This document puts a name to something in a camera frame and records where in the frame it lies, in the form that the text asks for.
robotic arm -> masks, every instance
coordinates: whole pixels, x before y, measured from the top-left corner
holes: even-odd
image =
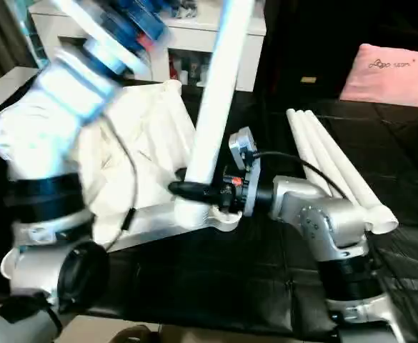
[[[60,51],[0,113],[0,156],[11,180],[6,203],[19,250],[11,297],[0,307],[0,343],[52,342],[104,291],[108,256],[91,239],[94,216],[67,155],[83,125],[116,95],[116,80],[127,68],[145,70],[146,47],[166,31],[154,2],[56,3],[91,37],[81,49]]]
[[[317,262],[331,318],[339,325],[339,342],[405,343],[394,306],[377,279],[364,233],[364,213],[348,199],[328,197],[304,179],[277,176],[270,187],[259,185],[260,154],[249,128],[229,139],[237,173],[226,173],[221,189],[174,182],[175,194],[217,204],[225,211],[255,210],[291,224]]]

pink pillow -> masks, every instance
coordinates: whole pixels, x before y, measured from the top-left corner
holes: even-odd
[[[362,44],[340,99],[418,107],[418,52]]]

white pvc pipe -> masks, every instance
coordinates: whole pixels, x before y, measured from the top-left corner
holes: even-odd
[[[329,152],[326,147],[323,145],[322,141],[319,138],[319,135],[314,132],[312,123],[309,122],[310,111],[305,111],[304,115],[299,116],[299,120],[302,123],[302,126],[307,130],[307,138],[309,140],[310,146],[314,151],[314,155],[317,158],[318,165],[320,170],[324,172],[339,188],[347,195],[347,198],[355,205],[359,205],[357,198],[353,195],[352,190],[345,182],[344,177],[340,173],[340,170],[337,168],[334,161],[331,159]],[[342,195],[329,185],[333,197],[342,198]]]
[[[224,1],[185,181],[212,182],[253,7],[254,0]],[[208,213],[208,205],[176,200],[176,220],[183,227],[204,222]]]
[[[306,128],[304,122],[301,120],[303,116],[303,111],[296,112],[293,109],[287,110],[288,122],[292,129],[299,157],[301,157],[304,161],[309,162],[314,167],[320,169],[320,165],[315,157],[314,150],[312,149],[309,137],[306,133],[309,128]],[[323,178],[307,167],[304,167],[304,173],[306,174],[307,180],[317,186],[320,186],[328,195],[331,195],[328,183],[326,183]]]
[[[315,134],[318,134],[331,159],[352,190],[353,195],[357,198],[359,204],[367,210],[365,220],[369,225],[370,231],[375,234],[384,234],[396,229],[399,222],[393,212],[380,202],[379,198],[377,198],[331,135],[328,134],[318,118],[311,111],[306,112],[305,115],[307,115],[307,121],[313,126]]]

white fabric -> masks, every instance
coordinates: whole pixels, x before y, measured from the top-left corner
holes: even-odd
[[[136,208],[169,202],[169,182],[189,163],[195,130],[180,91],[175,80],[126,87],[106,110],[136,163]],[[129,160],[103,119],[81,130],[72,157],[85,202],[97,217],[94,240],[107,243],[131,206],[135,176]]]

black table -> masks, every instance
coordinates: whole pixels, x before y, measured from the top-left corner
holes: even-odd
[[[194,121],[200,96],[184,87]],[[297,153],[284,111],[268,111],[265,104],[236,93],[215,177],[231,159],[228,136],[243,126],[251,128],[259,148]],[[384,257],[379,273],[399,307],[407,339],[418,342],[418,109],[343,101],[318,101],[305,109],[320,117],[401,222],[394,232],[371,238]],[[304,176],[300,166],[264,160],[262,181],[276,174]],[[0,160],[0,261],[11,246],[5,180]],[[203,229],[114,252],[110,262],[109,290],[89,314],[315,341],[328,339],[334,328],[306,244],[292,227],[265,214],[243,218],[233,232]],[[7,292],[0,275],[0,298]]]

